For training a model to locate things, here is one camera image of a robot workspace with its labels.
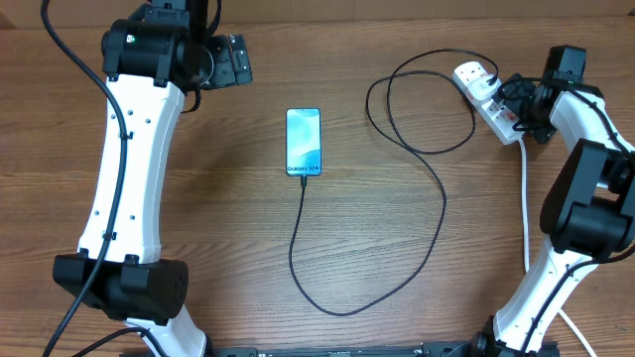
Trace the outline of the blue Galaxy smartphone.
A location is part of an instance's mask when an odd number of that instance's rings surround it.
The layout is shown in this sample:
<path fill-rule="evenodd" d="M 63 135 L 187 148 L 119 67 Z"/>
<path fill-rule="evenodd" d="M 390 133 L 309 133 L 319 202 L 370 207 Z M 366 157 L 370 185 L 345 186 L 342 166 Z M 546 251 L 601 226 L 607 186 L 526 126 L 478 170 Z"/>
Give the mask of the blue Galaxy smartphone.
<path fill-rule="evenodd" d="M 287 110 L 286 172 L 290 177 L 321 174 L 321 114 L 318 108 Z"/>

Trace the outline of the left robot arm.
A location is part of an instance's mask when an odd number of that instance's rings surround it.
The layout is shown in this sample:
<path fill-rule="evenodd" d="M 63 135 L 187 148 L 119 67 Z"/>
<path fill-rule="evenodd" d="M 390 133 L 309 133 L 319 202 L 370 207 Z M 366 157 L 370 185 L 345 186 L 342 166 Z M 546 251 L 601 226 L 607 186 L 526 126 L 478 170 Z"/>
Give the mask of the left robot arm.
<path fill-rule="evenodd" d="M 75 305 L 103 311 L 152 356 L 209 356 L 208 335 L 185 305 L 189 269 L 162 257 L 160 206 L 167 158 L 188 96 L 250 83 L 245 41 L 220 35 L 219 3 L 152 0 L 115 21 L 90 78 L 107 99 L 90 216 L 74 253 L 56 257 L 55 282 Z"/>

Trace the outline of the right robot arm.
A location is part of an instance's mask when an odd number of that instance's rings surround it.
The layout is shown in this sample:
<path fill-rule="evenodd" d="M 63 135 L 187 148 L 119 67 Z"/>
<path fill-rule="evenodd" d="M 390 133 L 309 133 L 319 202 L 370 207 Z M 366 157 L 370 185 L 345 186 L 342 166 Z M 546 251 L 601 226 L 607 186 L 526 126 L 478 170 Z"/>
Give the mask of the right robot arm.
<path fill-rule="evenodd" d="M 576 286 L 634 252 L 634 147 L 617 131 L 604 96 L 583 81 L 586 51 L 552 47 L 539 77 L 501 81 L 477 61 L 453 79 L 499 140 L 545 143 L 560 134 L 569 156 L 540 215 L 541 250 L 519 288 L 453 356 L 557 356 L 544 335 Z"/>

